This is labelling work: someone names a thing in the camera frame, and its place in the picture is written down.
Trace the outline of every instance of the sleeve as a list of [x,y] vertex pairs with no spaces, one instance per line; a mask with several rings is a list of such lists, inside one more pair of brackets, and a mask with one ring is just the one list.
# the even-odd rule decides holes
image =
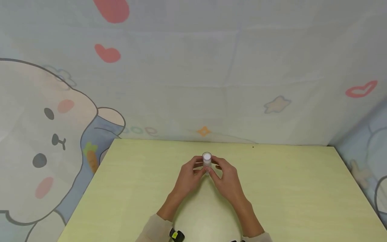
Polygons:
[[253,238],[242,237],[242,240],[244,240],[245,242],[273,242],[270,238],[269,233],[266,232]]
[[154,214],[149,218],[135,242],[168,242],[171,229],[172,222],[163,220]]

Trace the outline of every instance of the light yellow table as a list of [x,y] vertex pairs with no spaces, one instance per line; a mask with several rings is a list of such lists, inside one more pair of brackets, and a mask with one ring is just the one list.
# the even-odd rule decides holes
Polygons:
[[[274,242],[385,242],[387,232],[334,148],[116,139],[59,242],[133,242],[173,188],[180,166],[209,151],[238,169]],[[178,212],[185,242],[240,235],[210,178]]]

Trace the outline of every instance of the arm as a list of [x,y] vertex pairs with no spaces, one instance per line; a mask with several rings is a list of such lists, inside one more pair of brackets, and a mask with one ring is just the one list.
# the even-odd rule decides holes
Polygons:
[[194,156],[180,170],[175,187],[159,211],[150,217],[136,242],[168,242],[169,232],[176,211],[184,198],[198,186],[205,170],[194,170],[203,166],[202,157]]
[[236,168],[225,159],[216,156],[212,156],[212,162],[216,164],[215,168],[222,170],[222,177],[219,178],[211,167],[205,167],[205,169],[209,172],[220,194],[233,206],[242,227],[242,239],[246,242],[272,242],[269,234],[259,223],[253,206],[243,193]]
[[244,236],[253,238],[265,233],[254,213],[253,206],[245,197],[232,206],[238,216]]

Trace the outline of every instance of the wall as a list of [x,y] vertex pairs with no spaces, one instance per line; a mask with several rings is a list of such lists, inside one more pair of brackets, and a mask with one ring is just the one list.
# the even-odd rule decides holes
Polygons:
[[387,99],[336,149],[387,228]]

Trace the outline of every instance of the small bottle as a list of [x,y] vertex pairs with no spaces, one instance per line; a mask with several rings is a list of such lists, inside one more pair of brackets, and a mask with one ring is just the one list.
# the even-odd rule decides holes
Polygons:
[[203,153],[203,167],[211,167],[211,153],[204,152]]

